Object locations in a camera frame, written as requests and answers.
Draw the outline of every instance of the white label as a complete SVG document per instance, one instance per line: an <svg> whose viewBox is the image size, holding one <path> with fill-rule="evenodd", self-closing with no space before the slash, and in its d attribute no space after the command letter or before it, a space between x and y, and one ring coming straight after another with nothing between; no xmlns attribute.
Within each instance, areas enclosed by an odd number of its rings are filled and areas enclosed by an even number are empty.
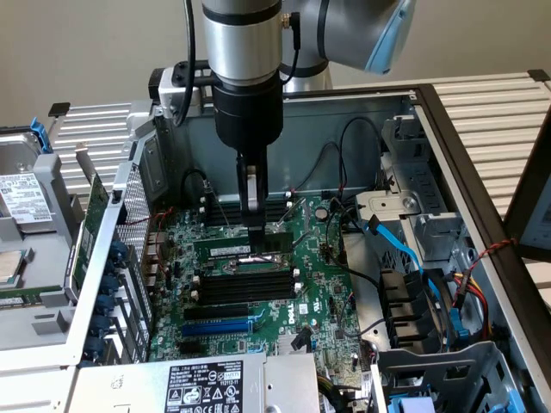
<svg viewBox="0 0 551 413"><path fill-rule="evenodd" d="M224 380L239 380L241 379L241 372L225 372Z"/></svg>
<svg viewBox="0 0 551 413"><path fill-rule="evenodd" d="M23 299L21 297L14 297L13 299L0 299L0 306L20 304L23 304Z"/></svg>
<svg viewBox="0 0 551 413"><path fill-rule="evenodd" d="M251 247L249 245L241 245L239 247L228 248L212 248L210 256L237 256L239 254L250 254Z"/></svg>
<svg viewBox="0 0 551 413"><path fill-rule="evenodd" d="M34 174L0 176L0 194L17 224L51 221L52 216Z"/></svg>
<svg viewBox="0 0 551 413"><path fill-rule="evenodd" d="M289 305L287 306L287 311L288 311L288 322L289 324L294 324L294 304L293 303L289 303Z"/></svg>

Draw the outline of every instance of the black cable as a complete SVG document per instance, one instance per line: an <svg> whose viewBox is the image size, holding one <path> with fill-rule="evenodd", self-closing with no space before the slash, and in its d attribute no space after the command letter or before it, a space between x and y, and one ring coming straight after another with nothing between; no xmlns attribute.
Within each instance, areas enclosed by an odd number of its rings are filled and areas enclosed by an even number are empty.
<svg viewBox="0 0 551 413"><path fill-rule="evenodd" d="M180 108L174 113L173 122L176 127L182 125L188 115L195 81L195 21L193 18L191 0L183 0L183 9L186 15L188 35L188 65L186 67L186 90L183 92Z"/></svg>
<svg viewBox="0 0 551 413"><path fill-rule="evenodd" d="M380 318L378 319L377 321L373 322L372 324L369 325L369 327L363 329L362 331L358 332L358 333L349 333L348 331L345 331L343 328L342 328L342 322L343 322L343 317L344 317L344 311L346 310L346 307L348 306L348 303L350 302L350 297L351 295L346 299L346 301L344 301L344 305L343 305L343 308L341 309L341 313L339 314L338 318L337 318L337 327L339 330L341 330L343 332L343 334L347 337L350 337L350 338L358 338L358 337L361 337L363 336L365 333L367 333L368 331L372 330L373 328L375 328L378 324L380 323L384 323L385 322L385 319L384 318Z"/></svg>
<svg viewBox="0 0 551 413"><path fill-rule="evenodd" d="M339 144L338 144L338 147L339 147L339 159L340 159L340 166L339 166L339 170L338 170L338 179L339 181L341 182L341 189L340 189L340 192L342 194L343 190L344 190L344 187L346 187L346 185L348 184L348 176L344 175L344 180L343 180L343 169L344 169L344 159L343 159L343 141L344 141L344 135L346 134L346 131L348 131L348 128L350 127L350 125L352 125L355 121L357 120L362 120L364 122L367 122L371 128L373 129L373 131L375 132L375 135L377 137L377 153L378 153L378 159L381 159L381 141L382 141L382 135L381 135L381 131L379 131L379 129L377 129L377 126L375 125L375 123L370 119L370 118L367 118L367 117L364 117L364 116L357 116L356 118L352 118L350 119L346 125L344 126L344 129L343 129L343 132L341 133L341 137L339 139Z"/></svg>
<svg viewBox="0 0 551 413"><path fill-rule="evenodd" d="M296 72L296 66L299 63L299 51L300 51L300 13L299 12L293 12L291 13L291 16L289 17L289 25L293 29L293 49L294 49L294 56L293 56L293 65L291 66L291 71L289 73L289 76L287 79L285 79L282 83L283 86L285 86L287 83L291 81L291 79L294 77L294 74Z"/></svg>
<svg viewBox="0 0 551 413"><path fill-rule="evenodd" d="M325 153L325 150L327 148L332 148L334 147L337 152L338 152L338 145L337 143L331 141L331 142L326 142L325 145L323 145L323 147L321 148L321 151L319 151L319 154L318 154L318 158L316 159L316 162L314 163L313 167L310 169L310 171L306 174L306 176L304 177L304 179L302 181L300 181L300 183L294 187L294 190L295 191L298 191L300 188L302 188L304 186L305 183L308 182L308 180L312 177L313 173L315 172L315 170L318 168L319 166L319 163L321 162L321 159L323 158L324 156L324 153Z"/></svg>
<svg viewBox="0 0 551 413"><path fill-rule="evenodd" d="M333 217L335 216L335 213L337 213L337 210L335 210L331 213L329 219L327 219L327 226L325 227L325 243L327 244L327 253L329 254L329 257L331 258L331 261L333 261L333 263L335 265L337 265L337 267L341 268L343 271L346 271L347 273L353 274L357 277L363 278L364 280L369 281L375 287L379 287L379 282L377 280L371 278L368 275L360 273L359 271L355 271L354 269L349 268L349 267L341 264L339 261L337 261L337 259L331 253L331 250L329 248L329 226L331 224L331 221L333 220Z"/></svg>
<svg viewBox="0 0 551 413"><path fill-rule="evenodd" d="M203 180L203 185L205 185L205 181L207 180L207 174L203 172L202 170L199 170L197 168L189 168L183 173L182 181L180 182L180 198L183 200L183 192L185 190L186 181L188 177L192 176L193 174L197 174L201 176L201 179Z"/></svg>
<svg viewBox="0 0 551 413"><path fill-rule="evenodd" d="M300 50L295 50L294 51L293 65L291 66L291 72L289 73L289 76L287 77L287 79L285 79L282 82L283 86L285 86L287 83L289 83L291 81L291 79L293 79L293 77L294 77L294 73L296 72L296 66L299 63L299 51Z"/></svg>

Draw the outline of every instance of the capacitor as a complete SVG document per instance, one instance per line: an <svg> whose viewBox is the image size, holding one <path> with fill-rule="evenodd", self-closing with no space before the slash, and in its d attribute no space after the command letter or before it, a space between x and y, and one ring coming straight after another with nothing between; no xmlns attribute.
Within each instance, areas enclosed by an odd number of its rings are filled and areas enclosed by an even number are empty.
<svg viewBox="0 0 551 413"><path fill-rule="evenodd" d="M321 206L318 206L314 211L313 215L314 217L316 217L316 221L326 222L326 220L329 218L329 211L327 211L325 208Z"/></svg>
<svg viewBox="0 0 551 413"><path fill-rule="evenodd" d="M358 361L360 358L358 357L358 354L352 353L352 371L355 372L356 368L358 367Z"/></svg>

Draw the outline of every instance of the black wire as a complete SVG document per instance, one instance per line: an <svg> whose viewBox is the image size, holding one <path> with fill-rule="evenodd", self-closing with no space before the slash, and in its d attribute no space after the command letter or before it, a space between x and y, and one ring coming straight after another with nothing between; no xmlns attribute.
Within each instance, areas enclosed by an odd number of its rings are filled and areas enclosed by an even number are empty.
<svg viewBox="0 0 551 413"><path fill-rule="evenodd" d="M188 66L186 68L186 90L183 92L180 108L176 113L174 113L175 118L173 122L176 127L182 125L188 115L195 81L195 21L193 18L193 6L191 5L191 0L183 0L183 8L186 15L188 35Z"/></svg>
<svg viewBox="0 0 551 413"><path fill-rule="evenodd" d="M358 333L349 333L348 331L345 331L342 327L341 327L341 324L343 322L343 317L344 317L344 311L346 310L346 307L348 305L348 303L350 302L350 296L346 299L346 301L344 301L344 305L343 305L343 308L341 310L341 313L340 313L340 316L339 318L337 319L337 327L339 330L341 330L343 332L343 334L347 337L350 337L350 338L358 338L358 337L361 337L363 336L365 333L367 333L368 331L372 330L373 328L375 328L378 324L380 323L384 323L385 322L385 319L384 318L380 318L378 319L377 321L373 322L372 324L369 325L369 327L363 329L362 331L358 332Z"/></svg>
<svg viewBox="0 0 551 413"><path fill-rule="evenodd" d="M296 66L299 63L299 51L300 50L295 50L294 51L293 65L291 66L291 72L289 73L289 76L287 77L287 79L285 79L283 81L283 86L285 86L287 83L289 83L291 81L291 79L294 77L294 73L296 72Z"/></svg>
<svg viewBox="0 0 551 413"><path fill-rule="evenodd" d="M182 200L183 200L183 193L184 193L185 186L186 186L186 181L187 181L188 177L192 176L193 174L197 174L197 175L201 176L201 179L203 181L207 180L207 174L205 174L205 172L203 172L202 170L199 170L197 168L190 168L190 169L186 170L183 173L182 181L180 182L180 198Z"/></svg>
<svg viewBox="0 0 551 413"><path fill-rule="evenodd" d="M329 226L331 224L331 221L333 220L333 217L335 216L335 213L337 213L337 210L335 210L331 213L331 216L329 217L329 219L327 219L327 226L325 227L325 243L327 244L327 253L329 254L329 257L331 258L331 261L333 261L333 263L335 265L337 265L337 267L341 268L342 270L346 271L347 273L350 273L350 274L353 274L357 277L363 278L364 280L369 281L375 287L379 287L379 282L377 280L371 278L368 275L360 273L359 271L355 271L354 269L349 268L349 267L341 264L339 261L337 261L337 259L331 253L331 249L329 248Z"/></svg>
<svg viewBox="0 0 551 413"><path fill-rule="evenodd" d="M337 152L339 152L338 150L338 145L337 143L331 141L331 142L326 142L325 145L323 145L323 147L321 148L321 151L319 152L319 155L318 155L318 158L316 159L316 162L314 163L313 167L310 169L310 171L306 174L306 176L304 177L304 179L302 181L300 181L300 183L294 187L294 190L299 190L300 188L302 188L304 186L305 183L308 182L308 180L312 177L313 173L315 172L315 170L318 168L319 166L319 163L321 162L321 159L323 158L324 156L324 153L325 153L325 150L327 148L330 148L330 147L334 147Z"/></svg>
<svg viewBox="0 0 551 413"><path fill-rule="evenodd" d="M341 188L340 188L341 194L344 190L344 187L346 187L346 185L348 184L348 176L346 175L346 171L344 171L344 179L343 179L343 169L344 169L343 141L344 141L344 135L346 134L346 131L348 130L350 125L352 125L357 120L363 120L364 122L367 122L371 126L373 131L375 132L375 135L377 137L377 145L376 146L377 146L378 159L381 159L382 136L381 136L381 131L379 131L379 129L377 129L377 126L375 125L375 123L370 118L366 118L364 116L357 116L356 118L350 119L346 123L346 125L344 126L344 129L343 129L343 132L341 133L341 137L340 137L339 144L338 144L339 159L340 159L340 166L339 166L339 170L338 170L338 179L341 183Z"/></svg>

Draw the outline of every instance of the power supply label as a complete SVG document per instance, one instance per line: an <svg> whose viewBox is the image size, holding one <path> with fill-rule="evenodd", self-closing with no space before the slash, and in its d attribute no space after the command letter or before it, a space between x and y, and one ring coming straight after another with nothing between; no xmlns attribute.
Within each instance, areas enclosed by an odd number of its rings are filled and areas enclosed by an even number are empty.
<svg viewBox="0 0 551 413"><path fill-rule="evenodd" d="M50 210L34 174L0 176L0 195L17 224L51 221Z"/></svg>
<svg viewBox="0 0 551 413"><path fill-rule="evenodd" d="M170 368L165 413L240 413L243 362L222 361Z"/></svg>

